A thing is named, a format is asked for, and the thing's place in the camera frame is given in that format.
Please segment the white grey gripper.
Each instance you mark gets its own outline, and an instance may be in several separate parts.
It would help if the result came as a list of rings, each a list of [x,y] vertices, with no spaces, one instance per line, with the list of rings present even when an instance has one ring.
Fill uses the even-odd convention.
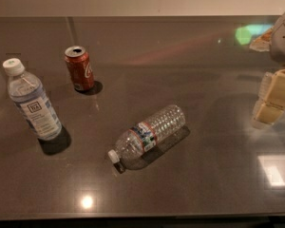
[[[285,11],[276,20],[271,35],[271,58],[285,65]],[[285,69],[266,72],[260,86],[259,98],[254,106],[251,125],[263,129],[273,125],[285,109]]]

